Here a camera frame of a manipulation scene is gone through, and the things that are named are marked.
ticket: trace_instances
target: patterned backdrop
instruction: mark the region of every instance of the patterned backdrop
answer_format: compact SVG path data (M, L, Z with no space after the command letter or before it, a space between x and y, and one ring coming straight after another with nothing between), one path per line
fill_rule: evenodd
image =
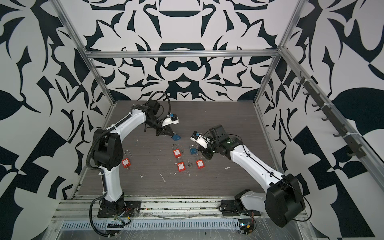
M383 1L310 0L288 50L383 158ZM260 99L272 145L313 208L319 239L382 239L384 193L279 62Z
M384 1L310 0L287 47L384 158Z
M297 0L62 1L92 51L276 49ZM253 100L266 57L97 59L115 100Z
M95 64L115 100L253 100L271 57L109 58Z
M109 102L47 0L0 3L1 239L32 239L72 192Z
M296 2L65 0L62 4L88 50L137 51L175 46L276 49Z

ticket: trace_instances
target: white debris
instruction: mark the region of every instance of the white debris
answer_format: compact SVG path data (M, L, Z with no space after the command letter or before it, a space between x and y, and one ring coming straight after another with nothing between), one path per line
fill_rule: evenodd
M163 178L163 175L161 175L161 173L160 172L158 172L159 174L160 174L160 176L161 176L161 178ZM164 181L164 184L166 183L166 181L164 180L164 178L163 178L163 181Z

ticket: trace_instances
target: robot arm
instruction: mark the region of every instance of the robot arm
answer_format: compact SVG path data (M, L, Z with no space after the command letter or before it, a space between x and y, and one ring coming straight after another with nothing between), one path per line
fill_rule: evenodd
M305 209L303 195L298 180L291 174L274 170L255 156L241 140L229 137L223 126L217 125L209 130L212 136L204 137L197 131L191 140L200 146L198 150L207 159L214 153L225 155L243 167L263 188L266 194L245 190L235 197L238 212L257 210L266 212L278 226L285 226Z
M93 145L87 156L86 163L90 169L100 171L99 175L102 176L103 193L105 194L104 198L101 199L101 208L105 209L109 216L119 215L124 207L124 195L120 186L119 176L120 162L123 159L121 142L124 138L142 123L147 124L150 128L154 128L156 136L169 135L175 141L180 138L169 126L179 122L177 115L171 114L169 109L166 117L158 119L156 114L160 106L158 101L151 100L150 98L143 105L133 106L131 112L116 124L113 124L106 130L97 129L94 133ZM97 168L90 165L91 157L94 159Z

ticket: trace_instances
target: cable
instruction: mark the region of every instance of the cable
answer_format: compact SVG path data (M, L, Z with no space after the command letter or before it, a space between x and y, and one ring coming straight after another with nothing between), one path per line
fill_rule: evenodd
M105 130L104 132L102 132L94 141L93 141L93 144L91 146L91 148L89 149L88 151L88 155L87 155L87 158L85 160L85 164L87 165L87 167L91 170L98 170L100 171L101 173L103 173L104 171L101 169L101 168L98 168L98 167L92 167L91 166L91 155L94 151L94 148L96 147L96 144L100 141L100 139L102 137L104 137L105 135L107 135L107 133L111 132L112 130L114 130L116 127L111 127L107 130Z
M170 100L169 100L169 97L168 97L168 95L165 93L165 92L163 92L163 91L156 91L155 93L153 93L150 97L149 97L149 100L151 100L152 98L153 98L153 96L155 96L155 94L157 94L157 93L163 93L163 95L161 96L161 98L165 95L166 96L166 98L167 98L167 100L168 100L168 116L170 115ZM167 119L167 116L165 116L164 118L162 118L161 120L160 120L160 122L163 122L165 119Z
M250 157L253 161L255 161L255 162L258 163L262 168L264 168L264 170L265 170L267 173L269 173L270 176L273 176L274 178L276 178L276 179L279 180L280 182L284 183L285 185L287 185L287 186L289 186L290 188L292 188L293 190L295 190L298 194L300 194L300 195L304 198L304 200L307 201L307 203L308 203L308 205L309 205L309 207L310 207L310 211L311 211L309 217L308 217L307 219L305 219L305 220L297 220L297 219L292 219L292 220L297 221L297 222L306 222L306 221L308 221L308 220L312 217L312 206L311 206L310 202L307 200L307 198L306 198L300 191L296 190L294 187L292 187L292 186L289 185L288 183L284 182L282 179L279 179L278 177L276 177L276 176L273 174L273 172L268 171L263 165L261 165L261 164L260 164L258 161L256 161L253 157L251 157L251 155L250 155L249 153L247 153L247 151L245 150L243 140L241 139L240 136L235 135L235 134L229 134L229 133L228 133L228 135L232 135L232 136L239 137L239 138L240 138L240 141L241 141L241 145L243 146L243 148L244 148L244 152L245 152L245 154L247 155L247 157Z
M100 197L97 197L95 199L92 200L91 202L91 205L89 206L89 222L91 223L91 227L92 229L97 233L99 234L100 236L103 236L103 237L111 237L113 235L111 235L110 233L107 234L107 233L103 233L103 232L100 232L94 225L93 223L93 219L92 219L92 207L93 207L93 204L97 201L97 200L101 200L103 199L105 196L107 195L107 193L105 192L102 196Z
M220 204L219 205L219 207L218 207L218 210L220 211L220 212L222 212L222 213L235 213L235 214L242 214L242 215L246 215L246 216L249 216L249 217L251 217L251 223L255 223L254 224L254 226L253 226L253 230L251 231L251 232L253 232L253 231L255 231L256 230L256 227L257 227L257 224L256 224L256 220L255 220L255 218L254 218L254 214L253 214L253 211L252 210L250 210L250 211L248 211L248 212L239 212L239 211L233 211L233 210L224 210L224 209L222 209L222 205L223 204ZM247 229L247 227L246 226L242 226L242 227L239 227L239 229L240 230L246 230Z
M207 134L207 132L209 132L209 130L208 131L206 131L204 134L203 134L203 140L206 142L206 143L208 143L207 141L206 141L206 139L204 138L204 136Z

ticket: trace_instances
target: gray wood grain tabletop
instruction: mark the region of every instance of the gray wood grain tabletop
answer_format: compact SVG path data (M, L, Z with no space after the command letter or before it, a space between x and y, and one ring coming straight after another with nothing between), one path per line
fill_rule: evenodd
M132 104L144 101L118 101L108 123L110 126L123 118ZM160 102L164 114L168 112L167 102ZM181 136L173 141L170 136L155 136L154 129L144 132L144 124L134 129L122 142L123 150L129 150L132 157L130 169L120 166L121 187L126 195L220 195L232 196L244 189L263 192L261 186L242 167L225 156L215 154L205 160L205 167L198 169L189 146L192 133L206 132L221 124L227 133L239 135L244 144L261 160L274 167L260 123L251 101L239 102L171 102L172 113L179 117L179 123L171 125ZM186 170L179 172L172 145L183 150L182 159ZM79 195L101 195L102 185L96 171L87 171Z

